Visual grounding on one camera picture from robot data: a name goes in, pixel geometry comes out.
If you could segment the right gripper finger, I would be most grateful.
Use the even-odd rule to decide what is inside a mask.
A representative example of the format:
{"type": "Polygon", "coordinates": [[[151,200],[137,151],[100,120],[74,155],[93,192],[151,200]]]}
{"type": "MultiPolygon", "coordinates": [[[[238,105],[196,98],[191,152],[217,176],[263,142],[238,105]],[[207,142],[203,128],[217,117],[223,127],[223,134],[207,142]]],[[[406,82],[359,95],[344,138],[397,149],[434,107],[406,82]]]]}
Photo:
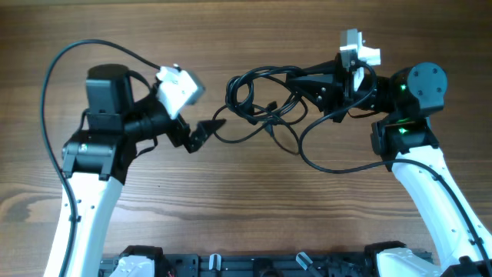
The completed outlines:
{"type": "Polygon", "coordinates": [[[338,60],[331,60],[327,62],[322,62],[321,64],[318,65],[313,65],[308,68],[303,68],[302,71],[305,75],[329,75],[329,74],[335,74],[337,72],[339,66],[339,61],[338,60]]]}
{"type": "Polygon", "coordinates": [[[334,74],[287,77],[287,85],[298,90],[320,112],[330,112],[333,109],[333,84],[334,74]]]}

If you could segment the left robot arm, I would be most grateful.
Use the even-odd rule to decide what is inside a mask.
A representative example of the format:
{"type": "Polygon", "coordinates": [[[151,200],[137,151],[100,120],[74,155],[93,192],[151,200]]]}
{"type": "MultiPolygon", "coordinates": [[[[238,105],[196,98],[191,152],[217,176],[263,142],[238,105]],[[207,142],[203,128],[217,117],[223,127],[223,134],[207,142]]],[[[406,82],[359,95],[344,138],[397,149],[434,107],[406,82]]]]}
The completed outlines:
{"type": "Polygon", "coordinates": [[[88,108],[82,123],[62,149],[61,212],[45,268],[46,276],[96,276],[111,215],[120,198],[136,145],[166,135],[175,147],[196,152],[225,123],[201,121],[196,130],[180,116],[204,92],[198,78],[180,68],[163,67],[149,93],[135,101],[131,79],[145,79],[125,65],[88,70],[88,108]]]}

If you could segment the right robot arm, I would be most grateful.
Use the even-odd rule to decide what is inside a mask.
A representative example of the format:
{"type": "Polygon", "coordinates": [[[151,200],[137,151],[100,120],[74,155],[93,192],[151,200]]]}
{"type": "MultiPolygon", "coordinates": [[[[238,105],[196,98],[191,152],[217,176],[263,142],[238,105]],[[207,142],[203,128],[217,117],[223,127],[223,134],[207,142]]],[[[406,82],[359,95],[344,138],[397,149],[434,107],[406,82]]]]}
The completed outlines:
{"type": "Polygon", "coordinates": [[[376,74],[375,61],[342,54],[335,60],[288,74],[287,84],[314,100],[324,113],[301,134],[322,122],[341,122],[353,108],[385,116],[371,126],[379,162],[346,169],[385,166],[405,188],[434,242],[444,276],[489,276],[491,233],[454,181],[434,134],[430,116],[444,108],[446,72],[433,62],[403,68],[391,77],[376,74]]]}

